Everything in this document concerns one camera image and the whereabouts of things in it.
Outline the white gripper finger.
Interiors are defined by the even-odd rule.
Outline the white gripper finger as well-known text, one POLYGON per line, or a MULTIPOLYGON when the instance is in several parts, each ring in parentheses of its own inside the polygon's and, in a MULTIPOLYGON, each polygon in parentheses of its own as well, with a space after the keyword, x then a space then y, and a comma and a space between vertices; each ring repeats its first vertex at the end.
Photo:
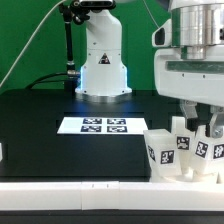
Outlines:
POLYGON ((189 100, 180 101, 180 109, 185 118, 185 127, 190 131, 196 131, 198 125, 198 115, 196 111, 197 103, 189 100))
POLYGON ((213 138, 221 138, 224 136, 224 107, 211 106, 212 114, 209 127, 210 136, 213 138))

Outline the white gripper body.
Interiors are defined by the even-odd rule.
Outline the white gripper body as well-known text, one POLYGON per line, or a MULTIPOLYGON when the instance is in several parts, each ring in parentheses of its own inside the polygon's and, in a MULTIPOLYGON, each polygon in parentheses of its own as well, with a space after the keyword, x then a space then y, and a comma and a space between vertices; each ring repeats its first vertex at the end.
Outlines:
POLYGON ((160 95, 224 107, 224 46, 207 48, 204 60, 182 60, 178 48, 157 50, 155 86, 160 95))

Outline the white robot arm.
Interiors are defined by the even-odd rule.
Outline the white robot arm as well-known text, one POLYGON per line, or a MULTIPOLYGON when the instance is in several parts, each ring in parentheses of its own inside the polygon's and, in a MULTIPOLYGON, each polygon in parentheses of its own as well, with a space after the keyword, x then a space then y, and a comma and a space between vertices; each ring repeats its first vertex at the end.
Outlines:
MULTIPOLYGON (((224 135, 224 0, 157 0, 171 17, 152 35, 155 86, 181 101, 186 119, 198 103, 211 107, 208 133, 224 135)), ((77 92, 92 99, 130 91, 121 61, 121 24, 111 14, 119 0, 78 0, 76 18, 87 22, 87 60, 77 92)))

